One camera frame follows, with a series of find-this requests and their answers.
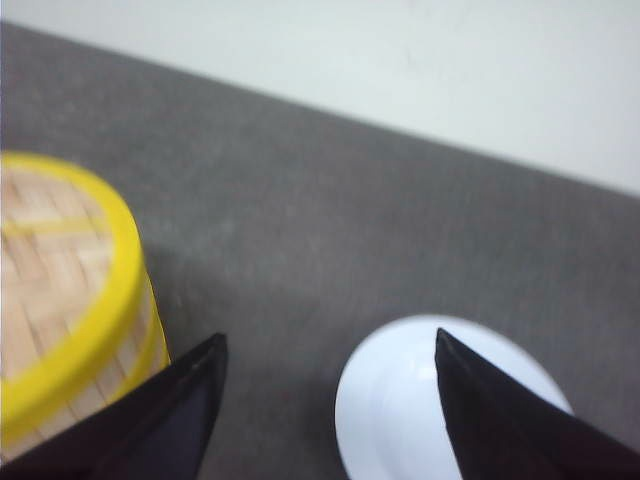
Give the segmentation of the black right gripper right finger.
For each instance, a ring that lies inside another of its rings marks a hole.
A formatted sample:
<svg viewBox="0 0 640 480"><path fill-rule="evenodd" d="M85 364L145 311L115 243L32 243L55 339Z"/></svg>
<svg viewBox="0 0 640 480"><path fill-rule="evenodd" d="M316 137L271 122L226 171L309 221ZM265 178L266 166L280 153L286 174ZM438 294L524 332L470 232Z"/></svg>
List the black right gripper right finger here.
<svg viewBox="0 0 640 480"><path fill-rule="evenodd" d="M639 455L562 411L444 329L435 364L465 479L636 479Z"/></svg>

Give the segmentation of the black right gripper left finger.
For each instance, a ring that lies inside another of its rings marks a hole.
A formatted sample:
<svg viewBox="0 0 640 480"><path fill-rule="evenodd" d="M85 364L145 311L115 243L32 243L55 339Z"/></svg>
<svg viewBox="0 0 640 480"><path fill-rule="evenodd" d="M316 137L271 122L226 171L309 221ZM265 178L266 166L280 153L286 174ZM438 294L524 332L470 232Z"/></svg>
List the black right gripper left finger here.
<svg viewBox="0 0 640 480"><path fill-rule="evenodd" d="M4 479L194 479L228 364L217 333L123 398L2 466Z"/></svg>

